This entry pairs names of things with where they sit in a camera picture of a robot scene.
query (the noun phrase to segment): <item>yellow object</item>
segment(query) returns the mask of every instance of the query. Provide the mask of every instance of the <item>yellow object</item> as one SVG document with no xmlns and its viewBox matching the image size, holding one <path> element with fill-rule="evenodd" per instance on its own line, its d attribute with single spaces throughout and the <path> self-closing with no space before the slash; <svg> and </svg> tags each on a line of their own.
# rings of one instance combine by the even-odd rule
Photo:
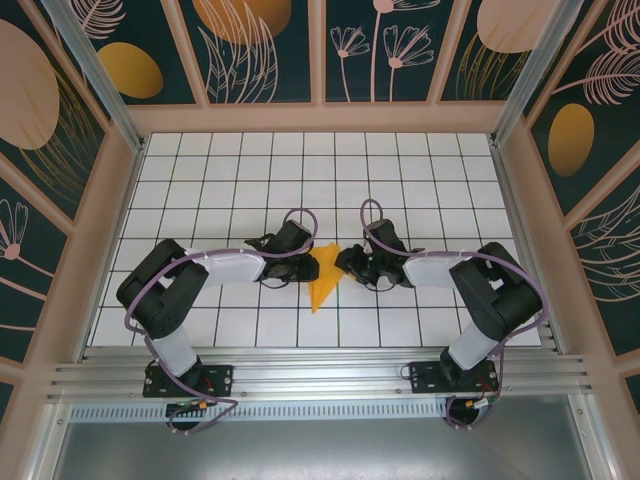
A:
<svg viewBox="0 0 640 480">
<path fill-rule="evenodd" d="M 250 30 L 259 28 L 251 25 L 246 8 L 256 24 L 258 19 L 264 21 L 272 37 L 280 34 L 291 18 L 291 0 L 193 0 L 193 7 L 217 37 L 237 44 L 247 44 Z M 256 43 L 257 35 L 252 37 L 251 43 Z"/>
<path fill-rule="evenodd" d="M 549 163 L 562 177 L 575 174 L 589 156 L 595 125 L 589 110 L 570 103 L 553 119 L 549 131 Z"/>
<path fill-rule="evenodd" d="M 344 272 L 334 265 L 340 253 L 340 245 L 331 243 L 326 247 L 315 247 L 310 253 L 320 264 L 320 275 L 309 283 L 311 312 L 315 313 L 336 288 Z"/>
<path fill-rule="evenodd" d="M 133 98 L 150 98 L 162 90 L 162 72 L 141 48 L 115 42 L 102 47 L 98 56 L 120 93 Z"/>
</svg>

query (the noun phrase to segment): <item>cable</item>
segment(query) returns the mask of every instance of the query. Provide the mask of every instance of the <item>cable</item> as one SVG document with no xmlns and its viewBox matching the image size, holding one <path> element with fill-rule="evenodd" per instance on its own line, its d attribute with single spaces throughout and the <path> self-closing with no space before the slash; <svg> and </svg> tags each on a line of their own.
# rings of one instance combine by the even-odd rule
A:
<svg viewBox="0 0 640 480">
<path fill-rule="evenodd" d="M 542 312 L 540 313 L 540 315 L 538 316 L 538 318 L 532 322 L 530 325 L 525 325 L 523 327 L 518 328 L 517 330 L 514 330 L 513 332 L 511 332 L 509 335 L 507 335 L 504 340 L 502 340 L 500 343 L 498 343 L 494 349 L 489 352 L 488 356 L 496 356 L 496 355 L 500 355 L 500 373 L 498 376 L 498 391 L 496 392 L 496 396 L 499 397 L 500 396 L 500 392 L 502 390 L 502 380 L 503 380 L 503 375 L 504 375 L 504 369 L 503 369 L 503 365 L 504 365 L 504 346 L 505 344 L 513 337 L 515 337 L 516 335 L 520 335 L 521 333 L 524 333 L 528 330 L 531 330 L 533 328 L 538 327 L 542 322 L 544 322 L 544 320 L 547 318 L 547 316 L 549 315 L 549 301 L 547 299 L 547 296 L 544 293 L 544 290 L 542 290 L 542 287 L 540 286 L 540 284 L 531 276 L 529 275 L 527 272 L 525 272 L 524 270 L 522 270 L 519 266 L 514 265 L 510 262 L 507 262 L 506 260 L 503 260 L 502 258 L 498 258 L 498 257 L 494 257 L 493 255 L 487 255 L 485 253 L 481 253 L 481 252 L 448 252 L 448 251 L 434 251 L 434 252 L 427 252 L 427 251 L 422 251 L 422 252 L 404 252 L 402 250 L 396 250 L 395 248 L 391 248 L 387 245 L 385 245 L 383 242 L 381 242 L 380 240 L 378 240 L 372 233 L 371 230 L 369 230 L 369 227 L 367 226 L 367 222 L 365 220 L 365 211 L 367 208 L 367 205 L 372 204 L 374 205 L 378 211 L 380 212 L 380 218 L 383 218 L 384 215 L 384 211 L 382 209 L 382 205 L 380 205 L 380 202 L 378 202 L 377 200 L 373 199 L 373 198 L 367 198 L 364 202 L 362 202 L 362 205 L 360 206 L 360 222 L 362 223 L 362 229 L 365 232 L 366 238 L 368 240 L 371 240 L 373 243 L 375 243 L 376 245 L 378 245 L 380 248 L 386 250 L 387 252 L 390 253 L 394 253 L 396 255 L 400 255 L 402 257 L 476 257 L 476 258 L 481 258 L 483 260 L 488 260 L 490 262 L 496 263 L 498 265 L 503 266 L 504 268 L 507 268 L 509 270 L 511 270 L 512 272 L 516 273 L 517 275 L 519 275 L 520 277 L 522 277 L 522 279 L 527 282 L 531 288 L 533 288 L 533 290 L 535 290 L 536 294 L 538 295 L 538 297 L 540 298 L 540 301 L 542 302 Z M 464 425 L 461 422 L 458 422 L 455 418 L 451 417 L 450 415 L 450 410 L 451 410 L 451 404 L 453 403 L 453 401 L 456 399 L 456 396 L 452 396 L 447 400 L 447 405 L 446 405 L 446 409 L 445 409 L 445 420 L 447 421 L 447 423 L 454 427 L 467 427 L 469 430 L 471 430 L 471 426 L 470 425 Z M 484 423 L 486 421 L 486 419 L 490 416 L 490 413 L 493 411 L 493 407 L 489 407 L 488 411 L 483 415 L 483 417 L 474 422 L 474 427 L 473 428 L 477 428 L 479 427 L 482 423 Z"/>
<path fill-rule="evenodd" d="M 394 288 L 396 288 L 395 285 L 391 285 L 389 288 L 385 289 L 385 290 L 378 290 L 377 288 L 371 288 L 369 285 L 367 285 L 366 283 L 363 283 L 364 288 L 366 288 L 367 290 L 369 290 L 370 292 L 375 292 L 375 293 L 384 293 L 384 292 L 390 292 L 391 290 L 393 290 Z"/>
<path fill-rule="evenodd" d="M 473 252 L 473 251 L 470 251 L 470 252 L 466 252 L 466 251 L 465 252 L 455 252 L 455 251 L 453 252 L 449 252 L 449 251 L 403 252 L 402 250 L 396 250 L 395 248 L 391 248 L 385 245 L 384 243 L 382 243 L 375 236 L 373 236 L 373 234 L 371 233 L 371 230 L 369 230 L 369 227 L 367 226 L 366 220 L 364 218 L 364 214 L 365 214 L 366 207 L 369 203 L 372 203 L 378 208 L 381 216 L 383 214 L 383 210 L 382 210 L 382 206 L 380 205 L 380 202 L 378 202 L 377 200 L 374 200 L 373 198 L 366 199 L 364 202 L 362 202 L 362 205 L 360 206 L 360 222 L 362 223 L 362 228 L 365 234 L 367 235 L 367 239 L 371 240 L 380 248 L 385 249 L 387 252 L 395 253 L 396 255 L 400 255 L 402 257 L 476 257 L 476 258 L 481 258 L 483 260 L 489 260 L 490 262 L 497 263 L 498 265 L 501 265 L 511 270 L 512 272 L 518 274 L 520 277 L 522 277 L 522 279 L 525 282 L 527 282 L 531 286 L 531 288 L 535 290 L 536 294 L 538 295 L 538 297 L 540 297 L 540 300 L 542 302 L 542 312 L 540 316 L 530 325 L 525 325 L 524 327 L 514 330 L 509 335 L 507 335 L 506 338 L 502 340 L 502 342 L 500 342 L 498 345 L 495 346 L 495 348 L 489 353 L 489 356 L 496 356 L 500 351 L 502 351 L 502 349 L 504 348 L 504 345 L 511 338 L 515 337 L 516 335 L 520 335 L 521 333 L 524 333 L 528 330 L 531 330 L 532 328 L 538 327 L 547 318 L 549 314 L 549 301 L 547 300 L 547 296 L 542 290 L 542 287 L 531 275 L 529 275 L 527 272 L 522 270 L 517 265 L 509 263 L 506 260 L 503 260 L 502 258 L 494 257 L 493 255 L 487 255 L 486 253 L 481 253 L 481 252 Z"/>
<path fill-rule="evenodd" d="M 264 288 L 268 288 L 269 290 L 280 290 L 281 288 L 284 288 L 287 285 L 289 285 L 289 282 L 284 282 L 282 285 L 278 285 L 277 287 L 270 287 L 264 282 L 260 282 L 260 285 L 262 285 Z"/>
<path fill-rule="evenodd" d="M 224 409 L 222 412 L 216 415 L 213 419 L 205 423 L 201 423 L 196 427 L 192 428 L 191 430 L 187 430 L 184 432 L 179 431 L 177 428 L 173 426 L 173 419 L 175 418 L 175 415 L 176 415 L 174 412 L 174 414 L 171 415 L 171 417 L 169 417 L 169 426 L 171 427 L 172 432 L 174 434 L 178 434 L 180 432 L 180 434 L 182 435 L 189 435 L 189 434 L 195 434 L 203 430 L 206 430 L 207 428 L 217 423 L 218 420 L 220 420 L 222 417 L 230 413 L 234 408 L 236 408 L 238 406 L 238 401 L 232 398 L 219 398 L 219 397 L 214 397 L 212 395 L 207 395 L 202 392 L 198 392 L 197 390 L 194 390 L 188 387 L 187 385 L 185 385 L 184 383 L 182 383 L 180 379 L 178 379 L 173 373 L 171 373 L 167 365 L 162 361 L 162 359 L 160 358 L 160 355 L 158 354 L 158 351 L 153 345 L 153 342 L 147 336 L 147 332 L 144 329 L 135 327 L 134 325 L 131 324 L 131 318 L 133 316 L 133 312 L 135 311 L 136 307 L 138 306 L 142 298 L 149 292 L 149 290 L 151 290 L 151 288 L 158 282 L 158 280 L 160 280 L 171 270 L 178 267 L 179 265 L 182 265 L 185 262 L 189 262 L 191 260 L 197 260 L 203 257 L 206 258 L 206 257 L 217 256 L 217 255 L 228 255 L 230 253 L 239 253 L 241 255 L 255 255 L 255 256 L 264 257 L 264 258 L 288 258 L 294 255 L 298 255 L 300 253 L 304 253 L 306 250 L 310 248 L 310 246 L 313 244 L 313 241 L 316 238 L 316 235 L 318 233 L 318 218 L 308 208 L 293 208 L 287 213 L 287 215 L 285 216 L 285 220 L 289 218 L 289 216 L 293 212 L 304 212 L 311 217 L 311 220 L 313 220 L 313 231 L 311 233 L 311 237 L 300 248 L 287 253 L 266 253 L 266 252 L 258 252 L 256 250 L 249 250 L 244 248 L 224 248 L 221 250 L 211 250 L 208 252 L 198 252 L 198 253 L 192 253 L 190 255 L 185 255 L 184 257 L 180 257 L 174 260 L 169 265 L 161 269 L 158 273 L 156 273 L 154 277 L 151 280 L 149 280 L 149 282 L 144 287 L 142 287 L 138 295 L 136 295 L 136 297 L 131 302 L 131 305 L 129 305 L 129 308 L 127 308 L 127 312 L 124 316 L 125 328 L 132 332 L 138 333 L 144 337 L 144 343 L 149 349 L 149 351 L 151 352 L 151 355 L 153 355 L 153 358 L 155 359 L 156 362 L 158 362 L 158 365 L 160 366 L 160 368 L 162 368 L 164 373 L 167 375 L 167 377 L 169 377 L 169 379 L 174 384 L 176 384 L 179 388 L 181 388 L 185 392 L 190 393 L 191 395 L 201 400 L 211 401 L 215 403 L 228 403 L 231 405 L 230 407 Z"/>
</svg>

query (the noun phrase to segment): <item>mounting plate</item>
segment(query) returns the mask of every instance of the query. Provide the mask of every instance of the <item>mounting plate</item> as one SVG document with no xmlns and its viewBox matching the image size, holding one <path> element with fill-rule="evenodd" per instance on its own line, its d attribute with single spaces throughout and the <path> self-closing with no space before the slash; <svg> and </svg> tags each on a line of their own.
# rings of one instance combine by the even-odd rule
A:
<svg viewBox="0 0 640 480">
<path fill-rule="evenodd" d="M 211 387 L 213 387 L 213 391 L 210 389 L 205 391 L 203 389 L 202 393 L 216 397 L 228 397 L 231 395 L 231 387 L 233 385 L 232 365 L 204 365 L 202 367 L 202 377 L 203 384 L 207 383 L 206 378 L 209 380 Z M 174 384 L 158 366 L 146 369 L 142 396 L 145 398 L 193 397 L 193 395 Z"/>
<path fill-rule="evenodd" d="M 493 390 L 498 389 L 498 376 L 496 366 L 491 360 L 484 360 L 469 370 L 459 384 L 452 387 L 449 381 L 440 372 L 440 361 L 411 362 L 407 365 L 413 393 L 459 393 L 482 392 L 482 384 L 478 381 L 478 375 Z"/>
</svg>

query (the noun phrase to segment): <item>gray floor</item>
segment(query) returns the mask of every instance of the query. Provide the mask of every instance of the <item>gray floor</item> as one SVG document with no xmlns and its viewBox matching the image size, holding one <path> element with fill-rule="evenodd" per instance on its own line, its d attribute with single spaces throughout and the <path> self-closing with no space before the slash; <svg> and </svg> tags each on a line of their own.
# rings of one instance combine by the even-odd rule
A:
<svg viewBox="0 0 640 480">
<path fill-rule="evenodd" d="M 442 419 L 228 422 L 194 437 L 162 424 L 75 424 L 57 480 L 544 479 L 588 472 L 565 398 L 504 398 L 483 427 Z"/>
</svg>

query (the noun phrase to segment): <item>aluminum rail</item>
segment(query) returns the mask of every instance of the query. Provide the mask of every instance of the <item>aluminum rail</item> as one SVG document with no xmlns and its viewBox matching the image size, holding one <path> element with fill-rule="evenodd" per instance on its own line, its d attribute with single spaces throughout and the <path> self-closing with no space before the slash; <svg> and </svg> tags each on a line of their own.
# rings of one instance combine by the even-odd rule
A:
<svg viewBox="0 0 640 480">
<path fill-rule="evenodd" d="M 198 349 L 205 365 L 235 367 L 233 396 L 247 401 L 415 397 L 400 370 L 411 361 L 438 360 L 441 348 Z M 51 403 L 164 402 L 144 399 L 144 348 L 89 348 L 80 364 L 58 365 Z M 504 395 L 589 393 L 582 358 L 540 348 L 509 348 Z M 425 394 L 432 397 L 446 394 Z"/>
</svg>

